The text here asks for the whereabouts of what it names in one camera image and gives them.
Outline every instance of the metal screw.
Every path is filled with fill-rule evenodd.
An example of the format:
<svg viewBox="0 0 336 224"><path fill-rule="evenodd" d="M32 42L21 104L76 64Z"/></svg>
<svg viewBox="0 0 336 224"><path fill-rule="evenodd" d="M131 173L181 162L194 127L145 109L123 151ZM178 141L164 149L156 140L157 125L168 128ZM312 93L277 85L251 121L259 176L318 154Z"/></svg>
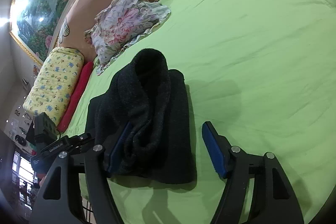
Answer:
<svg viewBox="0 0 336 224"><path fill-rule="evenodd" d="M231 151L234 152L234 153L239 153L240 152L240 147L234 145L233 147L231 147Z"/></svg>
<svg viewBox="0 0 336 224"><path fill-rule="evenodd" d="M103 146L101 144L96 144L94 147L93 147L93 150L98 152L98 151L101 151L103 149Z"/></svg>
<svg viewBox="0 0 336 224"><path fill-rule="evenodd" d="M65 157L67 157L68 153L65 152L65 151L62 151L61 153L58 154L58 156L61 158L61 159L64 159Z"/></svg>
<svg viewBox="0 0 336 224"><path fill-rule="evenodd" d="M271 159L274 159L274 158L275 158L275 155L274 155L272 152L267 152L267 153L266 153L266 157L269 158L269 159L271 160Z"/></svg>

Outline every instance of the folded black towel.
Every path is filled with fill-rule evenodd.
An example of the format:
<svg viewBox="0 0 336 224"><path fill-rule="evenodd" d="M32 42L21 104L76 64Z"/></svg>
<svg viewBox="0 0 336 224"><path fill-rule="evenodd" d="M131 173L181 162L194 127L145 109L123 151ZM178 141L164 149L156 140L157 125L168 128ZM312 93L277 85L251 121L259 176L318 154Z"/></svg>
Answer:
<svg viewBox="0 0 336 224"><path fill-rule="evenodd" d="M193 180L188 97L184 77L168 70L163 54L140 51L112 78L106 93L93 98L85 131L95 143L130 121L118 174L137 175L168 184Z"/></svg>

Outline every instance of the green bed sheet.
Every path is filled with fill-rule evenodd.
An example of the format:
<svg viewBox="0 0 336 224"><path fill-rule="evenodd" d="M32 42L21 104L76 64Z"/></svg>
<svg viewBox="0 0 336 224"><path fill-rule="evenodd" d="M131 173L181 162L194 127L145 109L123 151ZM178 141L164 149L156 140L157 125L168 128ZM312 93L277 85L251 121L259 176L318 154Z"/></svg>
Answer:
<svg viewBox="0 0 336 224"><path fill-rule="evenodd" d="M197 181L165 185L117 176L109 184L129 224L208 224L225 182L201 137L204 121L247 153L278 157L305 223L336 183L336 0L161 0L170 18L125 51L101 76L91 75L66 134L85 129L91 98L143 48L180 70L189 92ZM80 176L87 197L85 177ZM253 185L250 183L244 222Z"/></svg>

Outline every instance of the floral pillow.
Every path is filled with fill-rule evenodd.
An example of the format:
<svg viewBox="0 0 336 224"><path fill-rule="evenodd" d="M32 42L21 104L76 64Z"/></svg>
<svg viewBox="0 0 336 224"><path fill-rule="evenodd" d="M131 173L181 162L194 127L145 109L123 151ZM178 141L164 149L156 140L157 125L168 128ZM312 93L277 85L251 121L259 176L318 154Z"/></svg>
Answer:
<svg viewBox="0 0 336 224"><path fill-rule="evenodd" d="M95 26L84 33L86 42L93 44L98 54L98 70L106 68L111 58L134 44L139 35L150 33L169 13L167 6L155 0L112 0L95 18Z"/></svg>

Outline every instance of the yellow pillow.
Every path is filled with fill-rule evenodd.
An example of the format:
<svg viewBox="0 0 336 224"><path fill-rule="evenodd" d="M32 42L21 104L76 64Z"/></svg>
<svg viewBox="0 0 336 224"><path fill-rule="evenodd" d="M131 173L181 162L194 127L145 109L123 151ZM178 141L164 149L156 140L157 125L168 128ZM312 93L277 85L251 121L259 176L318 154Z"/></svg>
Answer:
<svg viewBox="0 0 336 224"><path fill-rule="evenodd" d="M23 108L34 116L45 112L57 126L68 107L83 63L84 57L76 49L53 49L43 63Z"/></svg>

